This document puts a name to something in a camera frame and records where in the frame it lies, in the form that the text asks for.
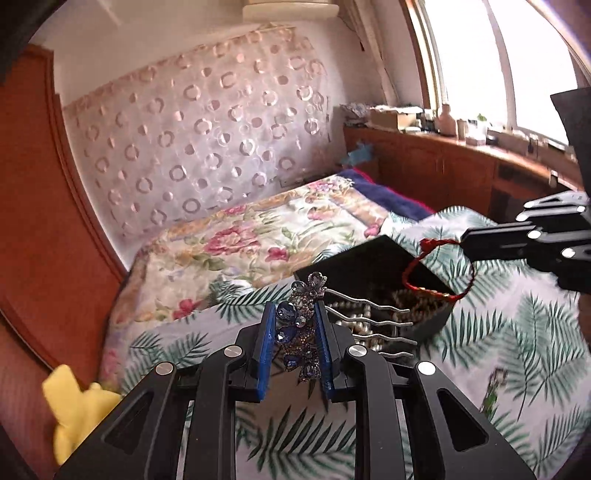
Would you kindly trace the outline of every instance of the bedspread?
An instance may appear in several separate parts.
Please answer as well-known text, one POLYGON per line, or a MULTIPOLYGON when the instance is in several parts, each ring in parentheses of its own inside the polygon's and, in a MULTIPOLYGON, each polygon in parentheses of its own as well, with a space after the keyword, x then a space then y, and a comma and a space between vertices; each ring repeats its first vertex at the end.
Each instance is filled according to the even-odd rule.
MULTIPOLYGON (((466 228, 491 224, 476 212, 453 207, 418 223, 389 215, 381 233, 416 255, 422 238, 459 238, 466 228)), ((361 230, 359 240, 365 237, 361 230)), ((328 247, 321 241, 326 250, 312 261, 350 248, 349 237, 332 241, 328 247)), ((456 292, 469 281, 469 263, 457 246, 441 247, 424 263, 456 292)), ((421 345, 418 357, 434 362, 480 407, 538 479, 550 479, 590 420, 591 356, 576 320, 577 294, 557 288, 552 275, 523 261, 479 262, 477 271, 470 293, 455 304, 443 330, 421 345)), ((233 343, 240 328, 260 321, 265 301, 290 295, 292 281, 286 275, 254 289, 237 278, 215 280, 217 305, 153 323, 155 328, 131 343, 123 392, 160 361, 185 367, 233 343)), ((355 405, 328 404, 317 382, 298 383, 297 370, 284 372, 274 362, 271 372, 265 400, 236 407, 236 478, 352 479, 355 405)), ((404 421, 401 428, 410 479, 404 421)))
POLYGON ((289 277, 331 245, 374 237, 387 216, 331 176, 162 231, 136 256, 113 306, 99 381, 119 390, 129 345, 146 330, 289 277))

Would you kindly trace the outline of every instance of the air conditioner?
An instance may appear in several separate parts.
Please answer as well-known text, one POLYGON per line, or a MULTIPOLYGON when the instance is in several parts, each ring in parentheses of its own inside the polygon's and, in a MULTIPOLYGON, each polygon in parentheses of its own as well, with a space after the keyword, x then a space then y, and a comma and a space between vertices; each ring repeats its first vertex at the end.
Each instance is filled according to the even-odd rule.
POLYGON ((325 20, 338 13, 332 0, 245 0, 242 8, 245 22, 325 20))

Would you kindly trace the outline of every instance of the metal screw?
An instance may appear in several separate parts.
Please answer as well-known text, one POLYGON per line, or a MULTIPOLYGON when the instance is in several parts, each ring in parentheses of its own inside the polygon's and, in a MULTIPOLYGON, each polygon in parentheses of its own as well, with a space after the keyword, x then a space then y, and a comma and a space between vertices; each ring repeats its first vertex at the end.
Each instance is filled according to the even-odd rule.
POLYGON ((423 375, 433 375, 436 371, 435 365, 431 362, 421 362, 417 368, 423 375))
POLYGON ((242 355, 242 349, 238 345, 230 345, 224 349, 223 354, 230 358, 235 358, 242 355))
POLYGON ((363 345, 352 345, 349 347, 349 354, 353 356, 365 356, 368 350, 363 345))
POLYGON ((174 365, 170 362, 162 362, 161 364, 156 365, 156 373, 158 375, 168 375, 172 373, 174 370, 174 365))

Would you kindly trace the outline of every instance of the yellow plush toy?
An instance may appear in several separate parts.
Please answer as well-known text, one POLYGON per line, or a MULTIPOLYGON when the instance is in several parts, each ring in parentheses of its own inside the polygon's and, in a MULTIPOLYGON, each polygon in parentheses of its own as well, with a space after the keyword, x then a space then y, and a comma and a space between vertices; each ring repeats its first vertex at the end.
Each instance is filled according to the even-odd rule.
POLYGON ((43 382, 43 395, 56 417, 53 451, 62 465, 89 433, 120 402, 121 395, 93 383, 81 391, 67 365, 60 365, 43 382))

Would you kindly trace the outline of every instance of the red bracelet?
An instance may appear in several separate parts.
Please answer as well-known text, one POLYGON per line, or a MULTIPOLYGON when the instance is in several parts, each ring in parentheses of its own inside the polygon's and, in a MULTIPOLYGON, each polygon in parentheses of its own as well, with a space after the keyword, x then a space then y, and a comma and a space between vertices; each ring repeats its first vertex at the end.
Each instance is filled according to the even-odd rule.
POLYGON ((437 247, 440 247, 442 245, 460 245, 460 242, 458 242, 457 240, 454 240, 453 238, 444 238, 441 240, 436 240, 434 238, 424 238, 423 240, 421 240, 420 245, 421 245, 422 252, 417 258, 413 259, 413 261, 411 261, 408 264, 408 266, 406 267, 406 269, 402 273, 402 284, 406 288, 408 288, 409 290, 427 293, 429 295, 432 295, 433 297, 447 300, 449 302, 458 301, 458 300, 464 298, 468 294, 470 289, 472 288, 472 285, 474 284, 474 279, 476 278, 476 270, 474 269, 474 264, 472 262, 470 262, 471 278, 470 278, 470 281, 468 282, 468 286, 466 287, 466 290, 464 290, 464 292, 462 292, 458 295, 451 295, 449 293, 441 293, 436 290, 429 290, 425 287, 415 287, 414 285, 411 285, 408 282, 408 277, 409 277, 410 273, 413 271, 413 269, 419 264, 419 262, 423 258, 425 258, 433 250, 435 250, 437 247))

